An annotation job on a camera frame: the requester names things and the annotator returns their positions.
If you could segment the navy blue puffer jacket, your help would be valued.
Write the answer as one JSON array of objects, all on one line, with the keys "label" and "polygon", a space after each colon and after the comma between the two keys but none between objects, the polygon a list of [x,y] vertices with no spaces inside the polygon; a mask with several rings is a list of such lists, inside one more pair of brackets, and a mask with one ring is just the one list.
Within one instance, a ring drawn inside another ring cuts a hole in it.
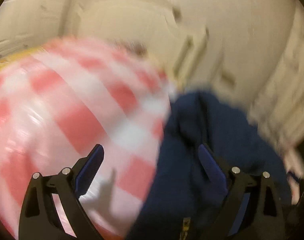
[{"label": "navy blue puffer jacket", "polygon": [[127,239],[285,239],[279,155],[206,92],[171,105],[150,192]]}]

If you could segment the nautical print curtain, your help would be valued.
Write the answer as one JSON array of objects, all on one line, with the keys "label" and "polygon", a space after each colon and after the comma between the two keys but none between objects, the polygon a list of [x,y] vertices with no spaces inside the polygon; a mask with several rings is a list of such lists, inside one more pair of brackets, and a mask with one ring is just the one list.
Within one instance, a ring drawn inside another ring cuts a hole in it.
[{"label": "nautical print curtain", "polygon": [[285,50],[248,118],[279,152],[304,139],[304,7],[300,2]]}]

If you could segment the red white checkered bed cover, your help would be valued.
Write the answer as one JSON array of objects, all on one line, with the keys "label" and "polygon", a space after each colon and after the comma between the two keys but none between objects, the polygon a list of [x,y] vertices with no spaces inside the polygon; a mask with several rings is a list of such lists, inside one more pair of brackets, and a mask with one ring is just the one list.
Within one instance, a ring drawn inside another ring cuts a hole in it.
[{"label": "red white checkered bed cover", "polygon": [[80,202],[107,239],[132,227],[155,174],[170,84],[157,65],[94,39],[48,42],[0,70],[0,220],[18,236],[35,172],[59,173],[103,146]]}]

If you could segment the yellow bed sheet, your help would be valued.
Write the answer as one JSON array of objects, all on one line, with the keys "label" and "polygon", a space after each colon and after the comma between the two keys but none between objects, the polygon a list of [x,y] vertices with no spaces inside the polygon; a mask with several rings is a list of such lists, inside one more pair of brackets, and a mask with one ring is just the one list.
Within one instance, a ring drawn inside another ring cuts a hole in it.
[{"label": "yellow bed sheet", "polygon": [[0,70],[8,64],[12,63],[13,61],[17,61],[23,57],[29,56],[33,53],[44,51],[44,48],[42,46],[34,47],[34,48],[27,48],[22,51],[12,53],[10,55],[4,56],[0,58]]}]

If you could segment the white wardrobe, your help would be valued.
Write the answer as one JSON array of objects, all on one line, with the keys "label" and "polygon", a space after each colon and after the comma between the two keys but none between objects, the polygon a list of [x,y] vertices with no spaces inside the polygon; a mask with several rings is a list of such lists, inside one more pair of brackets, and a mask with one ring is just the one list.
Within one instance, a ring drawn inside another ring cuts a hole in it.
[{"label": "white wardrobe", "polygon": [[0,6],[0,59],[63,35],[71,0],[5,0]]}]

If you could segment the white wooden headboard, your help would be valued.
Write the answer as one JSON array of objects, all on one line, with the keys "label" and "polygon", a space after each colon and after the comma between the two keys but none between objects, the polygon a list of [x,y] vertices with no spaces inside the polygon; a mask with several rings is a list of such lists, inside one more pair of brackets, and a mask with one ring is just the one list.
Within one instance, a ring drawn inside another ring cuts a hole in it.
[{"label": "white wooden headboard", "polygon": [[63,33],[139,43],[183,89],[205,54],[209,31],[181,21],[180,8],[168,0],[71,0]]}]

